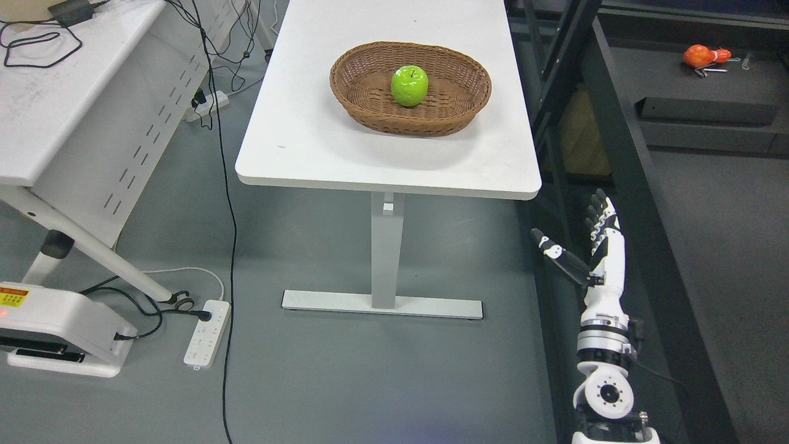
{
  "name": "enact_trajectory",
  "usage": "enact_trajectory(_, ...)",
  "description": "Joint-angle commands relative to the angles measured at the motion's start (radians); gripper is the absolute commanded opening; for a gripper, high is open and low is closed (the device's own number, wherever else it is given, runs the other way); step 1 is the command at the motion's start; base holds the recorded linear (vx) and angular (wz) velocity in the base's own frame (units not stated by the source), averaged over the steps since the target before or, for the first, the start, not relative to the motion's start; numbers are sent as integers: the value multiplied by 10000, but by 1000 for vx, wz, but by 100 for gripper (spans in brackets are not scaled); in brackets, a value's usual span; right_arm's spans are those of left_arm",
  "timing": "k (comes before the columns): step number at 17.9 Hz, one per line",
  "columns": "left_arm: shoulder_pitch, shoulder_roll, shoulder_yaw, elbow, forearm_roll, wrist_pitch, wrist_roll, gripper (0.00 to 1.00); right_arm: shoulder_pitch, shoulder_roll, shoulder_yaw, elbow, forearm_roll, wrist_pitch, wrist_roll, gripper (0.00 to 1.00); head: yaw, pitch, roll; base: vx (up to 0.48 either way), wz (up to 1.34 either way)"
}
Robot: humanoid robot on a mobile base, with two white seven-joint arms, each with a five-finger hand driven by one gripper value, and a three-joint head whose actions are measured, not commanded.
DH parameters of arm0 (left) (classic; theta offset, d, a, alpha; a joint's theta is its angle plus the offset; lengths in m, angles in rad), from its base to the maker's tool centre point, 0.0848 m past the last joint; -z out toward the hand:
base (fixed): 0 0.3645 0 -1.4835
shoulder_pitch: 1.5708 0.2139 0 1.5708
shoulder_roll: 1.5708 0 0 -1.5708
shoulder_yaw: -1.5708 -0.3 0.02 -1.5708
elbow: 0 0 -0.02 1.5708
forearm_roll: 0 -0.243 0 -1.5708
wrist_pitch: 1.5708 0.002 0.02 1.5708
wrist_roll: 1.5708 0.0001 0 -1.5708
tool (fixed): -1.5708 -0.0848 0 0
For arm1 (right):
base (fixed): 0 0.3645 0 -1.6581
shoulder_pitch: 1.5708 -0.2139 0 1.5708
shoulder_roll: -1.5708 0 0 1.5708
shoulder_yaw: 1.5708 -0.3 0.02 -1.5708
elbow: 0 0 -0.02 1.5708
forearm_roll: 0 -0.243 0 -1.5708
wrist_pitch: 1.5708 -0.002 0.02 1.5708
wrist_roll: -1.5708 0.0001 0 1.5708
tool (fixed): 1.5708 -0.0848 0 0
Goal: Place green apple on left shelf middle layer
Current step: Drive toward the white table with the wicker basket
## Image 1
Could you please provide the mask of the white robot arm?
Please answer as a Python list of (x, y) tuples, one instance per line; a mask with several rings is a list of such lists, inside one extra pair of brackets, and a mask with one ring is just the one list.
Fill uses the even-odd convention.
[(589, 321), (577, 341), (577, 369), (584, 380), (574, 391), (576, 430), (573, 443), (660, 443), (648, 414), (634, 408), (629, 367), (637, 361), (637, 346), (644, 342), (644, 323), (628, 326), (612, 321)]

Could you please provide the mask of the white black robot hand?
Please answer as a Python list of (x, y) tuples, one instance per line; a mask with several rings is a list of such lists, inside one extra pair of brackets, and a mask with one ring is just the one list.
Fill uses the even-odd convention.
[(626, 251), (619, 216), (612, 200), (602, 189), (592, 194), (590, 202), (585, 221), (592, 242), (589, 263), (556, 244), (538, 228), (531, 229), (530, 233), (542, 255), (586, 290), (581, 328), (587, 331), (592, 327), (626, 331), (629, 316), (620, 304), (626, 276)]

